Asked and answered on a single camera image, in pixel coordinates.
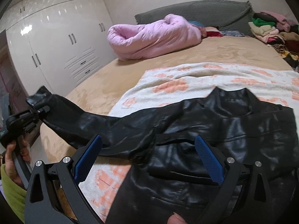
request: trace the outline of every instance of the hand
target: hand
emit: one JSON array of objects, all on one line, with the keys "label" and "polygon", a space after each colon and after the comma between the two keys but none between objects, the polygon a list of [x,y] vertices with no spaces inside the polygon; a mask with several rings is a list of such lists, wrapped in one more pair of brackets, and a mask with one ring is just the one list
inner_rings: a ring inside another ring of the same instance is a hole
[{"label": "hand", "polygon": [[174,214],[168,219],[167,224],[187,224],[187,223],[179,214],[174,212]]},{"label": "hand", "polygon": [[[27,146],[29,146],[29,143],[25,138],[22,138],[22,144],[23,144],[23,148],[21,149],[21,155],[23,156],[24,161],[28,161],[30,162],[30,156],[29,156],[29,151],[27,149]],[[20,178],[20,176],[18,175],[18,172],[16,170],[15,164],[13,162],[13,158],[12,158],[12,152],[13,150],[16,148],[16,141],[12,141],[11,143],[9,143],[6,147],[6,154],[5,154],[5,173],[7,174],[7,176],[18,186],[20,186],[21,188],[24,188],[23,182]]]}]

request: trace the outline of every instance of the white and orange patterned blanket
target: white and orange patterned blanket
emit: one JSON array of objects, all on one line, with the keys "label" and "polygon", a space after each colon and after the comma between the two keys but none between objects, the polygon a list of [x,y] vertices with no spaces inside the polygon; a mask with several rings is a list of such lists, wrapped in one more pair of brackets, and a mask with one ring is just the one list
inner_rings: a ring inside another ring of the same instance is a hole
[{"label": "white and orange patterned blanket", "polygon": [[[211,62],[146,71],[137,85],[120,98],[109,115],[123,117],[144,108],[206,97],[215,86],[228,91],[247,87],[262,101],[291,107],[298,125],[298,73]],[[129,169],[128,163],[98,158],[86,181],[80,183],[80,189],[102,220],[106,220]]]}]

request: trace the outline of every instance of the beige bedsheet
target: beige bedsheet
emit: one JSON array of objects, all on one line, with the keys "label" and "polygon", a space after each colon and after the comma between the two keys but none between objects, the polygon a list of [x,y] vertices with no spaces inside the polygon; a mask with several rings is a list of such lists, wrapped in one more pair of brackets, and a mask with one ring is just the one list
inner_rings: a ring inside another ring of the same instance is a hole
[{"label": "beige bedsheet", "polygon": [[[115,59],[74,89],[67,98],[83,110],[107,115],[114,104],[134,87],[146,70],[185,63],[221,62],[259,66],[274,70],[292,68],[271,47],[248,37],[206,38],[201,44],[146,60]],[[75,149],[42,124],[41,142],[51,162],[73,155]]]}]

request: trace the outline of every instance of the quilted headboard cover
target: quilted headboard cover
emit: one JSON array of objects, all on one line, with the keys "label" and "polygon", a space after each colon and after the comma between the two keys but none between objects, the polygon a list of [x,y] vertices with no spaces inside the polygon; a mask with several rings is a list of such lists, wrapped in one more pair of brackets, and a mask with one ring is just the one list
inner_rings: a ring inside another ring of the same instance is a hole
[{"label": "quilted headboard cover", "polygon": [[253,15],[249,1],[201,0],[178,3],[137,14],[135,19],[138,24],[149,24],[163,19],[170,13],[183,16],[188,21],[198,21],[206,27],[238,30],[245,35],[253,36],[248,26]]}]

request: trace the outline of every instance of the blue textured pad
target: blue textured pad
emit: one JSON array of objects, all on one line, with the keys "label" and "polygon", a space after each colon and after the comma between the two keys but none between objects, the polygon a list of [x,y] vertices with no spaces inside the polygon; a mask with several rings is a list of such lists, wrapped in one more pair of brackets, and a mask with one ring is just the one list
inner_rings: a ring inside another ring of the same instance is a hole
[{"label": "blue textured pad", "polygon": [[75,165],[74,180],[77,185],[86,180],[90,169],[92,168],[102,149],[102,145],[102,137],[100,135],[96,136],[96,138],[93,140],[93,142],[86,149],[85,153]]},{"label": "blue textured pad", "polygon": [[200,156],[201,161],[203,162],[207,172],[209,173],[213,182],[222,184],[224,181],[223,176],[223,167],[220,162],[217,160],[213,152],[201,138],[201,136],[197,136],[195,138],[195,150],[197,154]]}]

